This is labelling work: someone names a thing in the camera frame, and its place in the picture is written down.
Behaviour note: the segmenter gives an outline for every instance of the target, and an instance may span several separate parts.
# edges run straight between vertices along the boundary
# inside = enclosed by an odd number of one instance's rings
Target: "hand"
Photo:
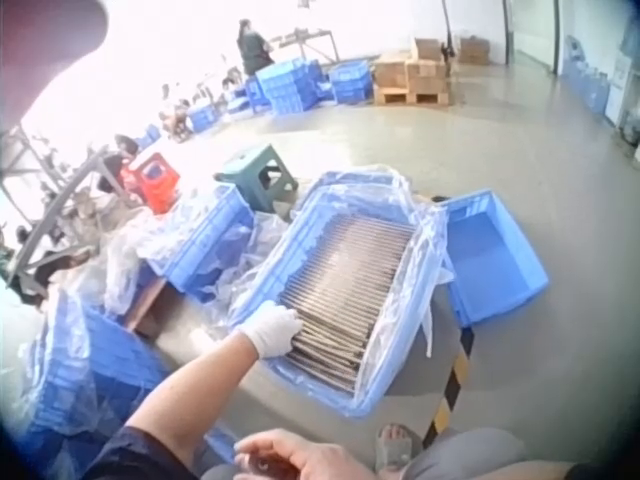
[[[256,433],[235,445],[236,461],[245,469],[249,455],[276,454],[300,471],[300,480],[375,480],[376,476],[339,445],[312,443],[286,430]],[[252,474],[234,480],[261,480]]]
[[[287,310],[271,300],[264,302],[238,327],[258,351],[260,358],[279,357],[291,351],[291,339],[302,330],[295,310]]]

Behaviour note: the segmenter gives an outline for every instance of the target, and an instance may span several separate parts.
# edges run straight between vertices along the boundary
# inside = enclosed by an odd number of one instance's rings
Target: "factory floor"
[[[185,176],[201,176],[236,150],[268,141],[302,178],[386,164],[426,195],[493,189],[551,283],[530,304],[474,327],[470,375],[451,424],[507,429],[534,457],[589,459],[612,444],[640,383],[640,172],[603,118],[538,66],[464,68],[454,83],[451,108],[338,106],[267,115],[171,146],[167,156]],[[289,428],[341,443],[367,462],[388,422],[424,435],[459,348],[444,290],[432,308],[432,358],[425,358],[421,335],[407,345],[409,361],[368,418],[345,419],[256,366],[223,421],[239,436]],[[207,315],[187,300],[176,303],[160,348],[177,363],[193,358],[207,348]]]

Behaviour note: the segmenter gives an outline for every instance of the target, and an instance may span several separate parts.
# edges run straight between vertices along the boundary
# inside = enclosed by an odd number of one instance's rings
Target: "yellow and black hazard tape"
[[[464,328],[460,333],[460,351],[453,362],[453,368],[447,380],[447,386],[444,389],[444,396],[438,405],[438,410],[429,425],[422,447],[428,448],[438,435],[440,435],[451,421],[451,414],[456,406],[462,385],[469,375],[469,359],[471,357],[471,349],[475,335],[470,327]]]

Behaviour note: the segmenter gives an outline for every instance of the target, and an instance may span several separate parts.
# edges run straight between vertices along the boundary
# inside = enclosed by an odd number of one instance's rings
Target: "bundle of metal rods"
[[[355,390],[362,357],[414,227],[336,215],[280,302],[304,321],[288,359],[332,387]]]

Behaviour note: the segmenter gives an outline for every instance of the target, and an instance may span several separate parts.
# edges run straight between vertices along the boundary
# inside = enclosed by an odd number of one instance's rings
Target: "gray pants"
[[[527,460],[524,444],[503,430],[444,432],[407,468],[403,480],[469,480]],[[233,465],[214,467],[202,480],[232,480]]]

